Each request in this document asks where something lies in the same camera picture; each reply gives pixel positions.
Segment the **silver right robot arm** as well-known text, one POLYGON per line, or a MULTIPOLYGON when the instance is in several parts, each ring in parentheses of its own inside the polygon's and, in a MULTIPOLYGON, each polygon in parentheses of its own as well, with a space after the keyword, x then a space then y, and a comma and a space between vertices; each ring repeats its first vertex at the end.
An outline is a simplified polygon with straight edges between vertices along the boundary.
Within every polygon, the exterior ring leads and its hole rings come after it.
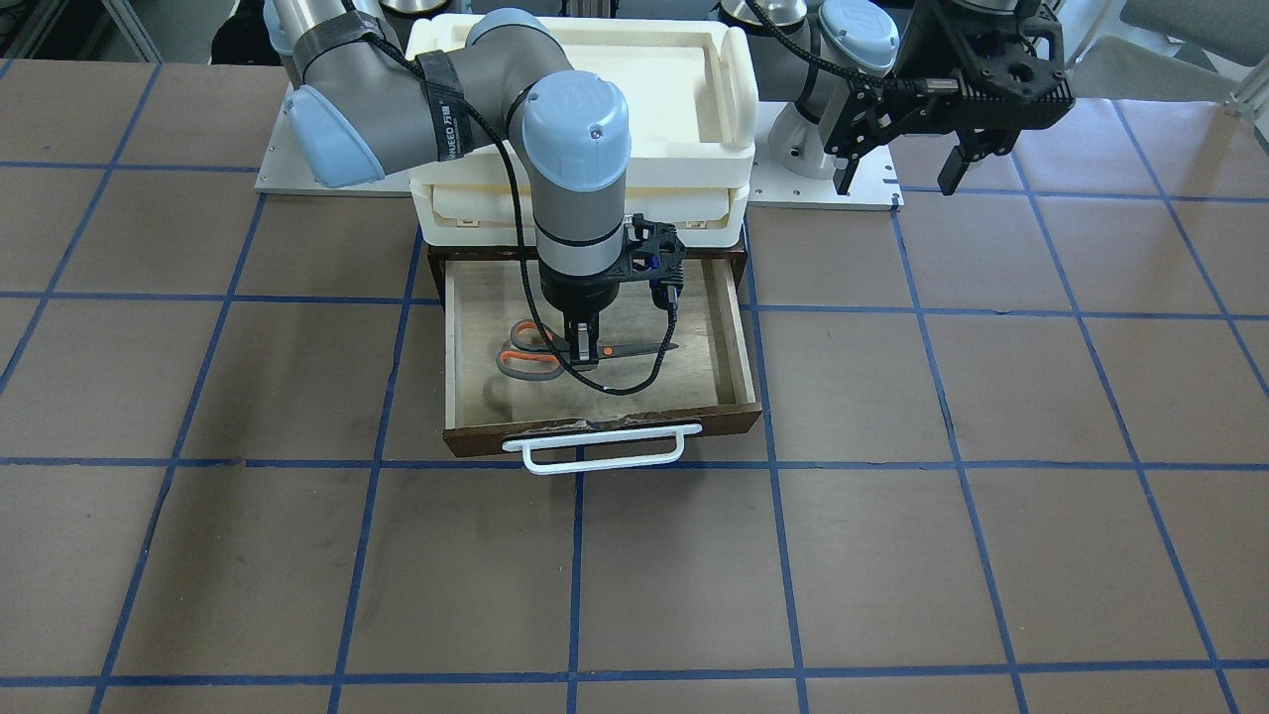
POLYGON ((378 181, 491 145, 516 151, 542 294, 565 317, 572 365, 598 361, 632 152, 621 88, 574 68, 516 8, 477 20, 461 49, 412 60, 376 1, 268 1, 264 18, 291 77, 283 109, 321 185, 378 181))

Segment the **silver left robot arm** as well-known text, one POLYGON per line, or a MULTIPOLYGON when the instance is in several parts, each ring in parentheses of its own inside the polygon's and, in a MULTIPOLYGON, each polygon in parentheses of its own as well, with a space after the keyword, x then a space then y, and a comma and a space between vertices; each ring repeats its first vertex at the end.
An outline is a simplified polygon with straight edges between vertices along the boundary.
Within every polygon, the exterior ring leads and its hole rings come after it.
POLYGON ((1025 131, 1075 105, 1063 30, 1043 1, 720 1, 747 36, 758 95, 780 104, 780 164, 846 194, 865 153, 907 134, 956 134, 937 178, 950 195, 970 167, 1005 157, 1025 131))

